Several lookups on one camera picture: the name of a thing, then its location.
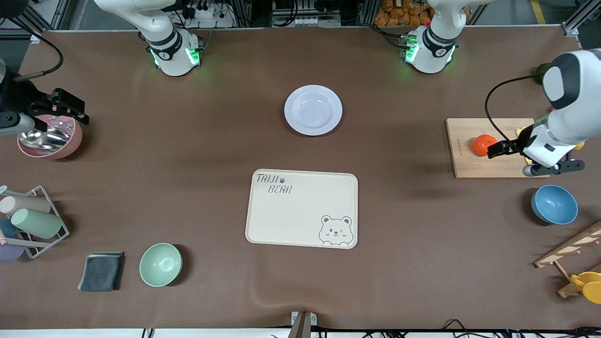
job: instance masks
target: cutting board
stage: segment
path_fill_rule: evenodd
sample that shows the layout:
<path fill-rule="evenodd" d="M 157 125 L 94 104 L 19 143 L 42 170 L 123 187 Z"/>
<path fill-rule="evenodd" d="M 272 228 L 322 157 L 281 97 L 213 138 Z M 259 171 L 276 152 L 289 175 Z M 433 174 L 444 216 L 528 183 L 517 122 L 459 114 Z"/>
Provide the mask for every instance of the cutting board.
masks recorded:
<path fill-rule="evenodd" d="M 357 198 L 352 174 L 259 169 L 252 175 L 246 238 L 258 244 L 353 248 Z"/>
<path fill-rule="evenodd" d="M 497 127 L 510 139 L 517 137 L 516 130 L 534 123 L 531 118 L 495 118 Z M 453 159 L 455 178 L 458 179 L 492 179 L 492 178 L 541 178 L 547 176 L 528 177 L 522 173 L 527 165 L 526 159 L 518 154 L 501 155 L 489 159 L 478 156 L 472 150 L 476 137 L 489 134 L 501 141 L 503 137 L 490 124 L 487 118 L 449 118 L 447 134 Z"/>

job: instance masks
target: mint green cup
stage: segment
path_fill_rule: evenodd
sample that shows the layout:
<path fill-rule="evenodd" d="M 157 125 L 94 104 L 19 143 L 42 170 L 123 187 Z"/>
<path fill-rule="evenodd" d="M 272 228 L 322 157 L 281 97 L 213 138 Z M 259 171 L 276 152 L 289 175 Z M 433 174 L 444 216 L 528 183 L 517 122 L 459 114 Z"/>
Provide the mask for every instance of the mint green cup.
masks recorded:
<path fill-rule="evenodd" d="M 161 287 L 171 283 L 182 270 L 182 254 L 169 243 L 148 248 L 140 260 L 140 277 L 144 283 Z"/>
<path fill-rule="evenodd" d="M 63 227 L 59 216 L 32 209 L 19 209 L 10 218 L 14 226 L 43 239 L 56 235 Z"/>

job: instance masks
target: silver utensil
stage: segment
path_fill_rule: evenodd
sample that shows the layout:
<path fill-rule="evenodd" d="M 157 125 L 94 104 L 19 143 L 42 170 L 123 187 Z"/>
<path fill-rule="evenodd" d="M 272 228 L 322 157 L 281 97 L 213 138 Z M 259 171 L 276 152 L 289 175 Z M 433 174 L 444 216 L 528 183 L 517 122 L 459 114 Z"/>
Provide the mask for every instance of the silver utensil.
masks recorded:
<path fill-rule="evenodd" d="M 58 149 L 67 144 L 68 140 L 69 136 L 67 134 L 52 126 L 48 126 L 46 132 L 34 129 L 19 134 L 19 141 L 21 144 L 37 149 Z"/>

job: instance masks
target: mug handle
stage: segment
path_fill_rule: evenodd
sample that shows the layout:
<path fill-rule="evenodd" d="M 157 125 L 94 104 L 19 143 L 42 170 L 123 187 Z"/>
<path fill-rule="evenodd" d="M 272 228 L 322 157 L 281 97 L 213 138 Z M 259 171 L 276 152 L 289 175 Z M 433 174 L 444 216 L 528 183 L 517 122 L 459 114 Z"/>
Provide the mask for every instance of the mug handle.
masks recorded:
<path fill-rule="evenodd" d="M 580 278 L 577 275 L 572 275 L 570 279 L 572 280 L 572 283 L 580 287 L 584 286 L 584 283 L 580 280 Z"/>

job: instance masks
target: pink bowl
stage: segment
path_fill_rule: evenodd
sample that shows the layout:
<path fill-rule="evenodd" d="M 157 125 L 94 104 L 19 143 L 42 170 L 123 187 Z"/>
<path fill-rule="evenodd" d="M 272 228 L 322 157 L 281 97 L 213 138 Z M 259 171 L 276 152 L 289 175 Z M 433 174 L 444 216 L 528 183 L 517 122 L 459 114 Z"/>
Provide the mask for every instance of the pink bowl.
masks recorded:
<path fill-rule="evenodd" d="M 40 120 L 42 120 L 46 123 L 49 121 L 50 117 L 51 117 L 51 115 L 37 116 L 37 118 L 39 118 Z M 83 137 L 83 133 L 81 131 L 81 126 L 79 125 L 79 123 L 77 121 L 75 121 L 75 119 L 73 117 L 59 116 L 58 118 L 60 118 L 63 121 L 73 120 L 75 122 L 75 128 L 73 128 L 73 135 L 69 135 L 69 140 L 67 141 L 67 144 L 65 144 L 59 150 L 45 155 L 45 153 L 42 152 L 40 149 L 24 146 L 23 144 L 21 144 L 21 142 L 19 141 L 19 138 L 17 137 L 17 145 L 19 146 L 19 150 L 21 150 L 22 153 L 26 154 L 29 157 L 47 158 L 47 159 L 65 158 L 65 157 L 71 155 L 72 153 L 74 153 L 75 150 L 77 150 L 77 148 L 81 144 L 81 139 Z"/>

